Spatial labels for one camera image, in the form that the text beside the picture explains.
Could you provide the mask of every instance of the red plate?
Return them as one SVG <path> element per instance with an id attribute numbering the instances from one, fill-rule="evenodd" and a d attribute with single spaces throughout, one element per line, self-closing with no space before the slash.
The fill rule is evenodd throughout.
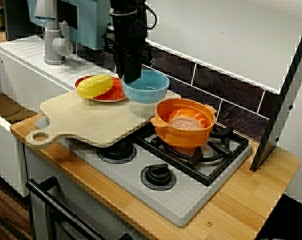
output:
<path id="1" fill-rule="evenodd" d="M 92 76 L 84 76 L 82 78 L 79 78 L 76 82 L 75 82 L 75 87 L 77 88 L 79 83 L 81 83 L 83 80 L 88 79 L 93 77 Z M 113 77 L 113 81 L 114 84 L 112 86 L 112 88 L 107 91 L 106 93 L 100 95 L 100 96 L 96 96 L 94 98 L 91 98 L 94 101 L 98 101 L 98 102 L 116 102 L 116 101 L 120 101 L 123 99 L 126 99 L 126 95 L 124 94 L 123 90 L 122 90 L 122 82 L 121 79 L 118 77 Z"/>

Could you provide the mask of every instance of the cutting board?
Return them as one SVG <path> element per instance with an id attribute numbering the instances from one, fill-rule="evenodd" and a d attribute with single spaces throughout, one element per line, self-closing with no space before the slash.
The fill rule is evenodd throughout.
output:
<path id="1" fill-rule="evenodd" d="M 181 96 L 168 91 L 163 100 L 172 98 Z M 106 148 L 148 123 L 155 116 L 157 104 L 141 104 L 127 98 L 117 102 L 97 102 L 80 97 L 77 90 L 73 90 L 41 103 L 40 109 L 50 124 L 30 132 L 26 144 L 43 149 L 58 139 L 73 138 Z"/>

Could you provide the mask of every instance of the oven handle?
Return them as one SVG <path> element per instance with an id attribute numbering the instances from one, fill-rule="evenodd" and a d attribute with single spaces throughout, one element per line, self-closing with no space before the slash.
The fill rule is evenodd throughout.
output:
<path id="1" fill-rule="evenodd" d="M 94 231 L 84 221 L 78 218 L 77 215 L 47 192 L 58 184 L 57 178 L 52 176 L 40 184 L 37 184 L 35 180 L 30 179 L 26 182 L 26 187 L 88 240 L 105 240 L 100 234 Z M 128 234 L 125 234 L 119 240 L 133 239 Z"/>

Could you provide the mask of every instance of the stovetop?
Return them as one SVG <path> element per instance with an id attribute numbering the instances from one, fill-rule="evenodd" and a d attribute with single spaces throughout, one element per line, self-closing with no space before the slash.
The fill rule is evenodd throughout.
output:
<path id="1" fill-rule="evenodd" d="M 45 117 L 36 123 L 38 129 L 47 125 Z M 153 126 L 148 123 L 126 137 L 119 143 L 119 152 L 125 152 L 126 156 L 118 161 L 108 158 L 110 156 L 106 148 L 96 148 L 67 138 L 59 139 L 58 143 L 177 227 L 186 226 L 252 153 L 248 140 L 228 133 L 227 143 L 225 140 L 210 138 L 212 143 L 197 148 L 195 156 L 193 152 L 183 152 L 180 157 L 173 157 L 172 150 L 166 149 L 153 131 Z M 223 132 L 225 129 L 216 125 L 215 131 Z M 229 145 L 230 152 L 226 151 L 227 154 L 214 159 L 217 153 L 209 145 L 220 146 L 222 152 L 226 151 L 224 146 Z M 132 154 L 131 150 L 126 152 L 127 146 L 132 146 Z M 201 162 L 208 158 L 213 160 Z M 146 183 L 147 176 L 153 176 L 146 172 L 158 173 L 165 186 L 154 188 L 153 184 Z"/>

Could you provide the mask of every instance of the orange pot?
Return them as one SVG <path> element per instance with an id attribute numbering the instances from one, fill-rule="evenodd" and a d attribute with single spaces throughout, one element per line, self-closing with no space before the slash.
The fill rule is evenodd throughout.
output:
<path id="1" fill-rule="evenodd" d="M 207 127 L 201 129 L 181 129 L 168 124 L 170 115 L 178 109 L 193 109 L 205 117 Z M 210 105 L 203 105 L 189 99 L 167 99 L 156 106 L 151 123 L 160 139 L 175 148 L 193 149 L 208 141 L 215 125 L 217 111 Z"/>

